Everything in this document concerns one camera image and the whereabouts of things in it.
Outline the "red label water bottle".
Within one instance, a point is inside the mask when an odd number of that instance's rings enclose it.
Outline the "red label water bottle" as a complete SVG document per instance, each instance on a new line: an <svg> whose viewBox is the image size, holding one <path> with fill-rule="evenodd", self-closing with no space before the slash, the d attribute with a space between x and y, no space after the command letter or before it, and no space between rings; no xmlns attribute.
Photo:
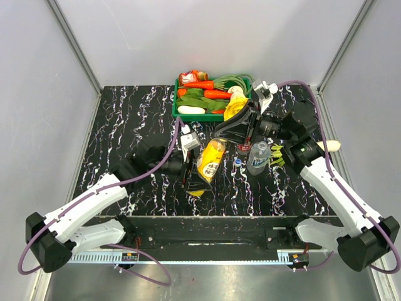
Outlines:
<svg viewBox="0 0 401 301"><path fill-rule="evenodd" d="M237 153L241 156L245 156L247 154L249 154L250 150L251 150L252 144L251 143L247 143L247 144L237 144L236 145L236 150Z"/></svg>

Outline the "yellow juice bottle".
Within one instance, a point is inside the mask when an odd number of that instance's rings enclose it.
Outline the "yellow juice bottle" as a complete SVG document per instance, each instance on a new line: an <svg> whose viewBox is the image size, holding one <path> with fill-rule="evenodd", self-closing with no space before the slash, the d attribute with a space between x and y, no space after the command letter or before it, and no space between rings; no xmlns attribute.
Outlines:
<svg viewBox="0 0 401 301"><path fill-rule="evenodd" d="M206 148L201 152L196 160L196 168L201 179L205 179L210 184L220 166L226 151L226 141L222 139L212 139ZM187 192L192 196L201 196L206 191Z"/></svg>

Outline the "blue label water bottle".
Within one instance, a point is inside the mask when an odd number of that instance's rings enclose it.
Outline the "blue label water bottle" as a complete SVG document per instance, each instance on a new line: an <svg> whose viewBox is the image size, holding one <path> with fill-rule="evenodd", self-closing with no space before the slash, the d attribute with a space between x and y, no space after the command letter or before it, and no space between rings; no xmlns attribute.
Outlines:
<svg viewBox="0 0 401 301"><path fill-rule="evenodd" d="M254 143L247 160L247 170L253 176L264 171L271 156L271 149L265 141Z"/></svg>

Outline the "white bottle cap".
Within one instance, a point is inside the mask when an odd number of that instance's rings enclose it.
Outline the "white bottle cap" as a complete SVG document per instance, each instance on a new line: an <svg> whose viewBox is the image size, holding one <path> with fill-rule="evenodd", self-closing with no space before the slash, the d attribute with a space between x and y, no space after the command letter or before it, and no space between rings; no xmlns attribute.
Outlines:
<svg viewBox="0 0 401 301"><path fill-rule="evenodd" d="M242 161L241 161L240 159L235 159L235 160L234 160L234 165L235 165L236 167L241 167Z"/></svg>

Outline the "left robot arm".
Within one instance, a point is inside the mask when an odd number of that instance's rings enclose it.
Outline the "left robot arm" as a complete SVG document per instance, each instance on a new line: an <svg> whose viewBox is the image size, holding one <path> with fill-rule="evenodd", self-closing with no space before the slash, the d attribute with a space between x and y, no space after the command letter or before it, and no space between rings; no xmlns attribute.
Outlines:
<svg viewBox="0 0 401 301"><path fill-rule="evenodd" d="M105 245L123 248L139 243L136 226L124 215L95 226L86 223L113 203L128 197L152 173L175 176L187 193L210 190L196 168L195 150L172 151L167 146L138 146L89 190L44 216L26 218L27 250L46 273L64 266L77 253Z"/></svg>

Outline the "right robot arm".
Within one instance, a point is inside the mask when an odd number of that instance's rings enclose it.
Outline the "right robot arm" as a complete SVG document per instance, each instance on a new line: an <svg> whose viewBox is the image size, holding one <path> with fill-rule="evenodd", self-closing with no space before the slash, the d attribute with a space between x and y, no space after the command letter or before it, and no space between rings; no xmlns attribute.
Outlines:
<svg viewBox="0 0 401 301"><path fill-rule="evenodd" d="M345 264L360 272L394 249L400 225L389 216L375 211L339 175L324 148L312 138L317 128L315 107L298 102L284 117L262 115L259 106L249 101L229 120L217 125L218 138L244 145L258 136L284 141L284 164L307 181L330 205L342 226L300 218L285 232L292 248L305 243L337 252Z"/></svg>

